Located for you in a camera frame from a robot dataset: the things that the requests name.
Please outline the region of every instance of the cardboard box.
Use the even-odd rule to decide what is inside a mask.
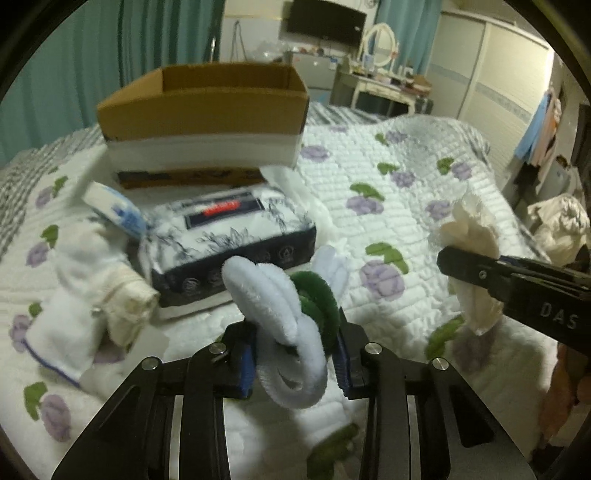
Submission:
[[[258,167],[294,167],[309,97],[284,64],[208,63],[154,70],[98,104],[125,187],[246,185]]]

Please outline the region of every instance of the teal curtain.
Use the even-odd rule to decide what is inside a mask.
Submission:
[[[88,0],[33,54],[0,103],[0,168],[96,122],[102,99],[162,65],[209,61],[224,0]]]
[[[442,0],[381,0],[375,22],[392,28],[400,52],[394,63],[413,66],[415,73],[425,73],[431,55]]]

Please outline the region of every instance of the bed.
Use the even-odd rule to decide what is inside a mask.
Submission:
[[[22,345],[28,325],[56,286],[51,243],[67,225],[87,216],[79,198],[88,181],[109,178],[102,143],[98,127],[90,128],[21,153],[0,171],[0,326],[5,332],[0,336],[0,425],[39,480],[51,477],[102,405],[40,368]],[[468,187],[495,215],[502,254],[542,255],[495,186],[486,141],[466,124],[425,115],[383,121],[312,104],[303,144],[297,171],[328,208],[350,258],[343,309],[372,341],[404,358],[425,361],[433,333],[460,313],[435,265],[437,227]],[[453,160],[448,168],[438,164],[443,158]],[[146,207],[190,192],[166,188],[132,198]],[[402,253],[407,273],[376,255],[372,245],[380,243]],[[226,304],[159,324],[172,340],[163,360],[191,355],[240,319],[237,308]],[[466,337],[465,342],[467,363],[455,358],[451,341],[437,347],[452,362],[472,366],[471,373],[464,372],[467,380],[527,456],[539,440],[538,404],[549,384],[556,343],[511,319],[485,340]],[[351,422],[363,427],[365,402],[344,399],[334,374],[329,377],[326,395],[307,410],[283,410],[260,388],[249,401],[226,403],[232,478],[306,478],[306,457],[319,441]],[[178,472],[178,421],[176,415],[171,479]],[[360,440],[354,445],[350,458],[337,463],[334,478],[356,478]]]

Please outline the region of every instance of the television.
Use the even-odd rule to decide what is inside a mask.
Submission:
[[[358,47],[366,15],[327,0],[294,0],[286,30]]]

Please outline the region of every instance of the red label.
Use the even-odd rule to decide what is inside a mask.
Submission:
[[[210,208],[205,209],[203,214],[209,217],[221,212],[231,212],[236,210],[239,206],[240,202],[238,200],[229,200],[227,202],[218,203]]]

